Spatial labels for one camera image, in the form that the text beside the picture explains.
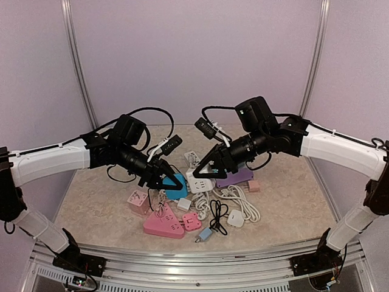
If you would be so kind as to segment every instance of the purple power strip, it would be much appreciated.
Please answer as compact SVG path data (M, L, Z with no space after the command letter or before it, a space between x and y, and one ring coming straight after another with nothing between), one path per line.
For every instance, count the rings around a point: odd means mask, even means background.
M247 167L243 167L239 169L237 173L228 173L226 179L217 179L216 186L217 187L227 187L232 184L238 184L243 181L249 181L254 178L253 171L249 170Z

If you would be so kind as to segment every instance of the white enclosure panel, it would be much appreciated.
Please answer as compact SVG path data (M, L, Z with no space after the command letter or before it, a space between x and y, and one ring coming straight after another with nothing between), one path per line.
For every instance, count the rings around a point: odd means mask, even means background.
M194 123L206 105L262 95L297 113L320 0L72 1L79 53L100 123L161 106ZM148 123L168 120L140 114ZM212 113L222 123L235 114Z
M389 2L331 0L308 118L361 139L389 139ZM365 198L368 179L315 161L342 215ZM361 236L378 291L389 286L389 218Z
M0 1L0 146L23 150L89 129L60 1ZM72 172L24 186L24 200L53 218ZM33 248L17 229L0 232L0 290L16 292Z

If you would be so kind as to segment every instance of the blue power strip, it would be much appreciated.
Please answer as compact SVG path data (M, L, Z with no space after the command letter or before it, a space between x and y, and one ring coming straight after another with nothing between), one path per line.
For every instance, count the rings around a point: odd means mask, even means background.
M181 190L166 190L166 196L169 200L178 200L181 198L186 198L188 195L188 189L184 176L180 173L175 173L174 176L183 185L183 188ZM164 178L163 183L169 186L174 185L173 181L170 178Z

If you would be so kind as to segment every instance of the metal frame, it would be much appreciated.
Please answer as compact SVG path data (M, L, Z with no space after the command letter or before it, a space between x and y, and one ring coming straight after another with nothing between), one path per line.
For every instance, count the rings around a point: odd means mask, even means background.
M155 292L172 290L246 292L306 278L307 275L293 276L289 259L315 251L317 243L318 240L308 240L256 251L180 254L129 251L91 245L80 247L87 254L103 256L108 260L103 277L95 278L100 282L102 291L119 291L119 288L130 287L135 291L138 289ZM63 273L65 277L75 274L53 267L52 260L53 255L50 251L37 243L30 257L29 274L22 292L32 290L39 267L50 268L56 273ZM348 245L345 266L350 265L359 265L359 269L366 269L365 254L358 241ZM369 287L365 278L360 278L364 281L364 289Z
M78 55L70 0L61 0L61 3L69 47L83 102L91 127L96 128L98 124ZM322 0L314 54L299 112L302 116L305 116L311 99L325 39L328 12L329 0ZM307 159L307 162L320 184L335 219L339 220L339 211L331 198L324 180L322 180L314 163L310 159ZM255 291L256 287L258 289L258 287L266 287L266 285L277 285L307 277L294 277L289 259L292 256L315 251L317 243L318 240L307 240L305 242L290 243L256 251L181 254L129 251L127 249L90 245L81 245L80 247L87 254L103 256L108 260L103 277L96 279L100 281L103 288L102 291L119 291L119 289L123 291L123 287L134 287L136 291L137 287L141 287L138 289L139 291L146 291L147 289L158 292L171 290L221 291L222 289L223 291L245 292ZM69 274L67 271L53 267L51 265L52 260L53 255L50 251L42 244L37 243L32 251L29 265L25 272L26 277L22 284L22 292L32 291L38 271L42 271L43 268ZM374 292L370 267L367 264L365 254L359 242L352 242L348 245L345 265L356 265L359 270L359 278L363 290Z
M71 2L70 0L61 0L61 5L62 5L63 18L65 22L67 41L69 43L74 71L77 76L77 81L80 87L84 107L86 110L86 114L88 115L88 120L89 123L91 124L92 129L96 129L98 127L98 123L93 110L91 99L89 98L89 93L86 87L84 73L81 67L80 56L78 54L78 49L77 49L77 42L76 42L73 18L72 18Z

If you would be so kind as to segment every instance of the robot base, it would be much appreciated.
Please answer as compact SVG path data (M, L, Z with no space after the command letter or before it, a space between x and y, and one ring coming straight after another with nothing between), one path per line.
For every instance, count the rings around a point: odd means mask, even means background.
M59 257L55 257L53 260L53 266L57 266L59 268L76 273L80 273L80 270L84 271L87 268L86 272L88 274L95 277L101 277L105 269L106 261L107 260L103 257L97 257L95 255L90 254L80 254L80 258L77 265L70 264L69 262L61 260Z
M335 265L340 267L342 259L338 257L329 257L327 254L302 254L291 258L291 266L294 276L313 274L326 269L333 269Z

